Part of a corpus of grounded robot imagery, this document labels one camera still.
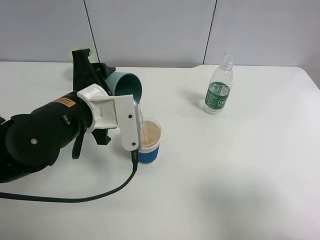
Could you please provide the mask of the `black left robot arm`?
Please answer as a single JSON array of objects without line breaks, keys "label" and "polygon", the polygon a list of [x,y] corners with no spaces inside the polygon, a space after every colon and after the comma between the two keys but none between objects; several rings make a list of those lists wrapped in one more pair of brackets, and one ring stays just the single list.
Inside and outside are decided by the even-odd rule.
[{"label": "black left robot arm", "polygon": [[90,107],[77,93],[92,84],[112,91],[106,83],[116,71],[104,63],[91,63],[88,48],[72,52],[73,91],[30,114],[0,121],[0,181],[8,183],[52,166],[60,150],[74,142],[72,158],[78,159],[84,135],[93,123]]}]

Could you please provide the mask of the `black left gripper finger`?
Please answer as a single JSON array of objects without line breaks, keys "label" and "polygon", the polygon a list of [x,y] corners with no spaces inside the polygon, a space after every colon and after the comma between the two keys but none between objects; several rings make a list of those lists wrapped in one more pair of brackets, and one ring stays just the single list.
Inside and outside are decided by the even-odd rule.
[{"label": "black left gripper finger", "polygon": [[[92,84],[97,84],[98,78],[91,65],[92,63],[88,60],[88,57],[75,55],[76,52],[73,52],[73,91],[79,92]],[[102,88],[110,94],[109,87]]]},{"label": "black left gripper finger", "polygon": [[95,75],[97,76],[97,84],[102,88],[108,88],[106,79],[116,71],[115,67],[107,66],[105,63],[97,62],[92,63],[91,66],[94,69]]}]

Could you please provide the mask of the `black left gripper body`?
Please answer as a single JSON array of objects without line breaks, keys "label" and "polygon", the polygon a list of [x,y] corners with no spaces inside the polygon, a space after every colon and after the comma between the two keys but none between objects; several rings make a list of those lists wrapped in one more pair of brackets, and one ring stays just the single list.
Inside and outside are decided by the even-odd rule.
[{"label": "black left gripper body", "polygon": [[108,136],[108,132],[111,129],[116,129],[115,127],[111,127],[111,128],[103,128],[103,129],[91,129],[89,128],[89,130],[91,130],[91,134],[93,135],[95,142],[97,145],[108,145],[109,142],[112,140],[109,136]]}]

